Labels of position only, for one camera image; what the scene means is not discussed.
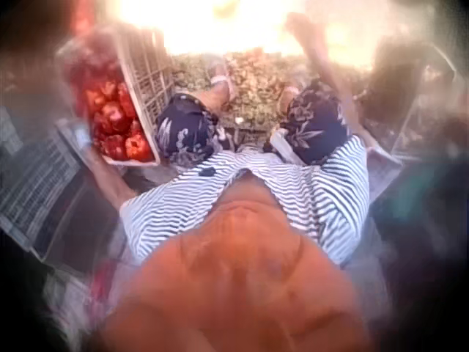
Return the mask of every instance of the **white crate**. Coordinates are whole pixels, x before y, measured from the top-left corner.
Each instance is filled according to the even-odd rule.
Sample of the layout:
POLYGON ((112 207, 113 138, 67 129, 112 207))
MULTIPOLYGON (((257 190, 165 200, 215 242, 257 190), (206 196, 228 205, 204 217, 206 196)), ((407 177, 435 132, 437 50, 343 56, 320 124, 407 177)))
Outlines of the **white crate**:
MULTIPOLYGON (((58 67, 73 62, 73 57, 83 49, 87 40, 96 35, 108 36, 115 50, 125 83, 132 98, 142 129, 155 157, 154 161, 116 161, 105 157, 113 165, 152 166, 160 163, 155 142, 156 118, 163 111, 174 91, 171 59, 164 47, 163 34, 156 29, 137 29, 123 23, 97 27, 83 37, 73 38, 56 53, 58 67)), ((64 98, 72 106, 76 97, 63 77, 64 98)))

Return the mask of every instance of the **person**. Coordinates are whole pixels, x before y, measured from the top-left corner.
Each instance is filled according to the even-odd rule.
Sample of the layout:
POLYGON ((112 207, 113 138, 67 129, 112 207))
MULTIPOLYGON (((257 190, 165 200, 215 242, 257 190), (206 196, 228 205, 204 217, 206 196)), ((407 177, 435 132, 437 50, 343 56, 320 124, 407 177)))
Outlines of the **person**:
POLYGON ((323 37, 304 15, 291 14, 288 24, 332 87, 316 82, 315 90, 281 97, 290 115, 285 140, 303 165, 285 162, 281 153, 221 151, 137 195, 84 143, 97 184, 119 210, 143 263, 92 338, 95 345, 110 351, 369 347, 340 265, 357 246, 368 211, 366 148, 374 140, 331 69, 323 37))
POLYGON ((218 123, 223 106, 235 97, 224 61, 207 56, 212 87, 175 94, 157 118, 155 141, 160 156, 178 171, 207 160, 222 150, 235 151, 233 137, 218 123))

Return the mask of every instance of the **thigh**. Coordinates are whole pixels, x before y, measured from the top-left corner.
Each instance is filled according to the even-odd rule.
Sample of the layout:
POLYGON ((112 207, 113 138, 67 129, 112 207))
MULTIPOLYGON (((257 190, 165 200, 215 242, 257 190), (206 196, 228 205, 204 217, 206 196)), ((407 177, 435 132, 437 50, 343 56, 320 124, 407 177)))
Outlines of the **thigh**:
POLYGON ((191 168, 224 149, 218 117, 200 100, 176 94, 157 118, 155 139, 160 153, 172 164, 191 168))
POLYGON ((322 164, 347 140, 347 127, 334 91, 318 78, 289 105, 281 123, 286 140, 307 165, 322 164))

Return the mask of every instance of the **striped shirt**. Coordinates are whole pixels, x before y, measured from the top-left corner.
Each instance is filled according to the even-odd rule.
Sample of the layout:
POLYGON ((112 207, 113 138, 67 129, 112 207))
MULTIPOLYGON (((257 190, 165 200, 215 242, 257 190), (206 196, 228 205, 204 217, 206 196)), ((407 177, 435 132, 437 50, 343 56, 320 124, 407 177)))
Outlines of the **striped shirt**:
POLYGON ((272 153, 221 152, 173 181, 128 200, 120 209, 139 260, 170 237, 199 226, 244 170, 262 179, 289 223, 342 264, 358 245, 369 207, 366 149, 352 136, 322 166, 282 162, 272 153))

